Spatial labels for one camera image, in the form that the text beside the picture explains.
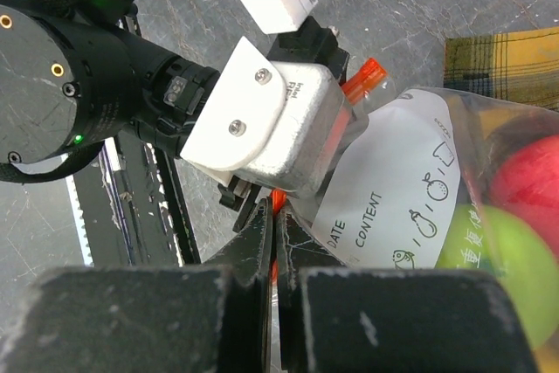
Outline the clear zip top bag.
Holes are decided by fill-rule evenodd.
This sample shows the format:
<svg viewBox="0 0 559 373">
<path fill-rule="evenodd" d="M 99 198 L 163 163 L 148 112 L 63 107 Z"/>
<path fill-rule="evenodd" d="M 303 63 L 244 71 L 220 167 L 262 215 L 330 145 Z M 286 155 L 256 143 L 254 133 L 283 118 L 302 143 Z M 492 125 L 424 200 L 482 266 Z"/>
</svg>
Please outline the clear zip top bag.
<svg viewBox="0 0 559 373">
<path fill-rule="evenodd" d="M 558 115 L 544 108 L 447 88 L 398 93 L 373 59 L 343 90 L 356 119 L 318 192 L 292 205 L 346 266 L 437 268 L 456 207 L 502 209 L 489 196 L 497 169 L 558 136 Z M 558 329 L 532 349 L 542 371 L 557 371 Z"/>
</svg>

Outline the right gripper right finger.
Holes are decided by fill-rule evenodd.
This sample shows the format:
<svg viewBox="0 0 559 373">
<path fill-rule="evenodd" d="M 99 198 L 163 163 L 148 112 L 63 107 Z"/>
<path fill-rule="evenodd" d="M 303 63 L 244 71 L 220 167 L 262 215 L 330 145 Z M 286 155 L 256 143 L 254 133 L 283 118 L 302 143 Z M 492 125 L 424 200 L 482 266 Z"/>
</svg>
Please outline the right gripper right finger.
<svg viewBox="0 0 559 373">
<path fill-rule="evenodd" d="M 292 205 L 275 221 L 281 367 L 289 372 L 343 370 L 343 264 L 320 245 Z"/>
</svg>

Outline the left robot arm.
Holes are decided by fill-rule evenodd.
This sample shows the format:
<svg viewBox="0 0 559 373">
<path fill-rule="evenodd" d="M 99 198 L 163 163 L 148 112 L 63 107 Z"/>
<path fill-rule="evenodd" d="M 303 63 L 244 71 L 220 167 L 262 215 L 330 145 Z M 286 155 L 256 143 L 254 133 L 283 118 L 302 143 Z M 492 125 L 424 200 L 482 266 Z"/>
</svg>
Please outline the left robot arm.
<svg viewBox="0 0 559 373">
<path fill-rule="evenodd" d="M 348 54 L 315 0 L 240 0 L 274 38 L 225 67 L 137 32 L 135 0 L 1 0 L 1 178 L 49 183 L 127 132 L 213 178 L 241 231 L 263 188 L 321 188 L 351 118 Z"/>
</svg>

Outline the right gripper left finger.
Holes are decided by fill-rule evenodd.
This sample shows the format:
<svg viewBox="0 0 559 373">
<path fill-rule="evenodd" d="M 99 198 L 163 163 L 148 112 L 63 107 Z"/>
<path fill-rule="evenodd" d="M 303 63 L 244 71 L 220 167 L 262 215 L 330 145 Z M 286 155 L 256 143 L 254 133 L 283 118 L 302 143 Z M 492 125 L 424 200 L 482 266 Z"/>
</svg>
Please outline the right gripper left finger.
<svg viewBox="0 0 559 373">
<path fill-rule="evenodd" d="M 263 198 L 246 226 L 207 264 L 227 274 L 219 324 L 219 372 L 270 370 L 273 204 Z"/>
</svg>

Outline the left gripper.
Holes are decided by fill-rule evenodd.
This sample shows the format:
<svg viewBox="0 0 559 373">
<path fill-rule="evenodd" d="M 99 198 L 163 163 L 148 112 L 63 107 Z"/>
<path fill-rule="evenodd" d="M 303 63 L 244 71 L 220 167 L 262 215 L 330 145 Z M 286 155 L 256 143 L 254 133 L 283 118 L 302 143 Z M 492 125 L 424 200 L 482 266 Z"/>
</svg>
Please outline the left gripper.
<svg viewBox="0 0 559 373">
<path fill-rule="evenodd" d="M 220 190 L 219 203 L 238 213 L 235 232 L 263 188 L 295 198 L 317 193 L 349 124 L 342 92 L 349 53 L 331 29 L 309 17 L 299 30 L 278 35 L 266 57 L 286 83 L 286 102 L 262 151 Z"/>
</svg>

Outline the green fake apple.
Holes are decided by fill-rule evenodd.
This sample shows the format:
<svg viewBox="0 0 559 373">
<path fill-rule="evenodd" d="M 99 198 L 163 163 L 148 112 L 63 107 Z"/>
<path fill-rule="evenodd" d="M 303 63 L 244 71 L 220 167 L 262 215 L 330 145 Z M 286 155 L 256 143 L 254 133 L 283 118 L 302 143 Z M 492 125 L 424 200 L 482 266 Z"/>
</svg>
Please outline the green fake apple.
<svg viewBox="0 0 559 373">
<path fill-rule="evenodd" d="M 532 227 L 512 213 L 491 205 L 457 206 L 436 267 L 493 275 L 514 303 L 532 348 L 558 329 L 558 262 Z"/>
</svg>

